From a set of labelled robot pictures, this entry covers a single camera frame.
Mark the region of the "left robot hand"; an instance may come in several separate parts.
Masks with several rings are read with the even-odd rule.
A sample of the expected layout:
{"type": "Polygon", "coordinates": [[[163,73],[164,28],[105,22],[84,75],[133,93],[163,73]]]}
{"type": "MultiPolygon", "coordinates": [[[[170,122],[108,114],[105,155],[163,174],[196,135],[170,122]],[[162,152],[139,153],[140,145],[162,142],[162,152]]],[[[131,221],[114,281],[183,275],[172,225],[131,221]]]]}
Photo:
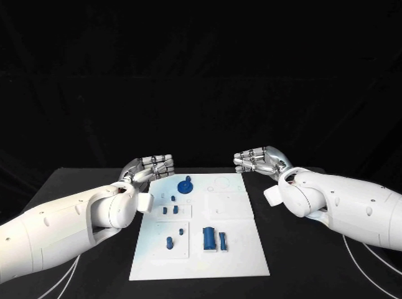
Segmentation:
{"type": "Polygon", "coordinates": [[[144,184],[175,174],[173,155],[156,155],[133,159],[124,166],[118,181],[141,189],[144,184]]]}

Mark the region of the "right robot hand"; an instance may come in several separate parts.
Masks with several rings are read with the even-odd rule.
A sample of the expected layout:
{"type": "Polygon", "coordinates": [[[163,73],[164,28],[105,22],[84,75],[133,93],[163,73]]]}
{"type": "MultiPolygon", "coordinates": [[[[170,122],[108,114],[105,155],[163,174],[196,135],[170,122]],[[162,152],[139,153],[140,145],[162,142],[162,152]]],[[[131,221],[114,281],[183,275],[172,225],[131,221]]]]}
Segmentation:
{"type": "Polygon", "coordinates": [[[285,154],[273,146],[241,151],[234,157],[237,173],[258,172],[274,181],[294,167],[285,154]]]}

